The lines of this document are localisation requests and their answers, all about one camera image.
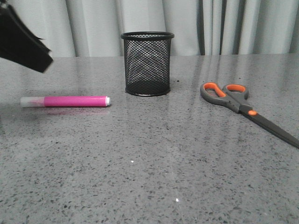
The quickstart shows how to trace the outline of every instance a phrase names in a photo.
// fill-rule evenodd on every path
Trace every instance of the pink highlighter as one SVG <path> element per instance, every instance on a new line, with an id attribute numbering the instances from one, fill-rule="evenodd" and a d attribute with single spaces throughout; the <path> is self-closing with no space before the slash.
<path id="1" fill-rule="evenodd" d="M 107 96 L 66 96 L 66 97 L 22 97 L 21 107 L 97 107 L 109 106 L 110 98 Z"/>

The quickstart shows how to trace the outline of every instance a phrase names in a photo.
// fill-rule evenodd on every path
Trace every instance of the table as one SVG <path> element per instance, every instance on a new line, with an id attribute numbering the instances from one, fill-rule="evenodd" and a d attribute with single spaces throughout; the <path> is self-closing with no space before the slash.
<path id="1" fill-rule="evenodd" d="M 243 84 L 299 137 L 299 55 L 172 56 L 171 91 L 125 93 L 123 57 L 0 59 L 0 223 L 299 223 L 299 150 L 206 102 Z M 107 108 L 21 108 L 22 96 L 108 95 Z"/>

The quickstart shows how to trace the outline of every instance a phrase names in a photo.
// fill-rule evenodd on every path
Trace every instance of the orange scissor handle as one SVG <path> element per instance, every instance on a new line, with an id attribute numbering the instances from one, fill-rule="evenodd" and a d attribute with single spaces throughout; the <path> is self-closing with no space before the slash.
<path id="1" fill-rule="evenodd" d="M 219 88 L 216 83 L 205 83 L 203 84 L 203 89 L 206 91 L 207 89 L 214 90 L 219 97 L 225 97 L 226 94 Z"/>
<path id="2" fill-rule="evenodd" d="M 217 96 L 211 96 L 207 90 L 214 90 Z M 228 84 L 221 90 L 216 83 L 209 82 L 200 87 L 200 93 L 209 103 L 225 106 L 236 113 L 244 112 L 251 116 L 257 115 L 257 112 L 252 110 L 246 100 L 249 91 L 243 85 Z"/>

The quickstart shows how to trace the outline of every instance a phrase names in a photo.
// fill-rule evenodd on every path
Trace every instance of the black mesh pencil holder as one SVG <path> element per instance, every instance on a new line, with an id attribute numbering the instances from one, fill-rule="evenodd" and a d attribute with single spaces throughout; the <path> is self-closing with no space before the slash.
<path id="1" fill-rule="evenodd" d="M 137 96 L 160 96 L 170 91 L 171 39 L 168 32 L 124 33 L 126 92 Z"/>

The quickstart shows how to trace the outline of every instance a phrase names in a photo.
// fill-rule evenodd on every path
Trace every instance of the curtain fold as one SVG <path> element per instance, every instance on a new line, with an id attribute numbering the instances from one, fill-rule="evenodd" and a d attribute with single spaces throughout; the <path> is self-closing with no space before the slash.
<path id="1" fill-rule="evenodd" d="M 299 50 L 299 0 L 8 0 L 52 56 L 121 56 L 120 34 L 168 31 L 171 55 Z"/>

